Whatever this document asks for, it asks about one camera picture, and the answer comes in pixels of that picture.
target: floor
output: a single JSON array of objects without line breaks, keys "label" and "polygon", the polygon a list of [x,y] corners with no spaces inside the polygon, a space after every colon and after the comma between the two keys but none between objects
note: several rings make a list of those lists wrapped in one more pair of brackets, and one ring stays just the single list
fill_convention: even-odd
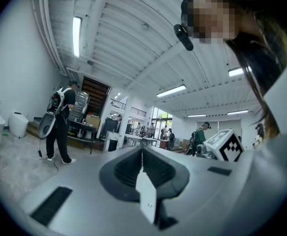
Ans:
[{"label": "floor", "polygon": [[[18,203],[22,197],[31,192],[46,179],[57,173],[54,162],[41,160],[38,155],[39,139],[27,134],[17,138],[9,132],[2,137],[0,144],[0,192],[6,198]],[[67,147],[71,158],[81,160],[84,157],[102,153],[99,150],[78,149]],[[46,140],[42,140],[40,150],[46,158]],[[62,163],[57,142],[55,142],[56,166],[66,167]]]}]

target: cardboard box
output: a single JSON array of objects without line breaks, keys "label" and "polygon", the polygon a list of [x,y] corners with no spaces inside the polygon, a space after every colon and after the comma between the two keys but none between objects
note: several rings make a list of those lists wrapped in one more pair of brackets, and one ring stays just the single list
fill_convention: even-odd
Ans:
[{"label": "cardboard box", "polygon": [[91,124],[94,128],[96,128],[96,131],[97,131],[99,127],[99,123],[100,123],[100,118],[96,116],[87,115],[85,117],[85,122],[87,124]]},{"label": "cardboard box", "polygon": [[182,150],[185,151],[189,144],[189,140],[183,139],[183,145],[182,145]]}]

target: white cube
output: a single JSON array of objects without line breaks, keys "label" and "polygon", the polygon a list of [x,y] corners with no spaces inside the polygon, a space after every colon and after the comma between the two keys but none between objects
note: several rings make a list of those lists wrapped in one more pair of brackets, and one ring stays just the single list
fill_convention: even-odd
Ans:
[{"label": "white cube", "polygon": [[236,162],[244,151],[243,146],[233,129],[219,131],[204,142],[207,151],[212,151],[220,161]]}]

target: column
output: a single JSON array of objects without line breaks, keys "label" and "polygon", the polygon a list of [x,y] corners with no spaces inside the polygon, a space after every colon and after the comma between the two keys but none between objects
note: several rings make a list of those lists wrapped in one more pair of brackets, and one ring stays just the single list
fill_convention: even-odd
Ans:
[{"label": "column", "polygon": [[105,119],[108,117],[108,115],[110,113],[110,110],[112,108],[112,105],[109,103],[110,99],[115,96],[116,91],[117,91],[117,89],[111,88],[111,90],[110,90],[110,92],[109,92],[109,94],[108,94],[108,96],[106,98],[106,101],[105,101],[105,104],[104,104],[104,107],[103,107],[103,111],[102,111],[101,116],[100,116],[100,124],[99,124],[97,135],[96,135],[97,139],[99,138],[100,131],[102,130],[102,127],[103,127],[103,125],[105,123]]},{"label": "column", "polygon": [[128,119],[130,116],[132,102],[133,102],[133,96],[128,97],[125,112],[123,114],[123,120],[122,120],[122,123],[120,124],[120,129],[119,129],[119,134],[121,135],[120,140],[119,140],[120,148],[123,146],[123,143],[124,143],[124,137],[125,137],[125,132],[126,132],[127,124],[128,124]]}]

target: black shirt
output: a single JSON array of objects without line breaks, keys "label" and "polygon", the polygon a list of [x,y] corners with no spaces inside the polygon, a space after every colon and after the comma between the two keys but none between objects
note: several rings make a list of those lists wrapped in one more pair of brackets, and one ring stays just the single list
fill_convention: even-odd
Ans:
[{"label": "black shirt", "polygon": [[[65,105],[74,105],[75,104],[75,92],[71,89],[64,93],[64,106]],[[64,109],[64,117],[67,119],[69,117],[70,110],[68,106]]]}]

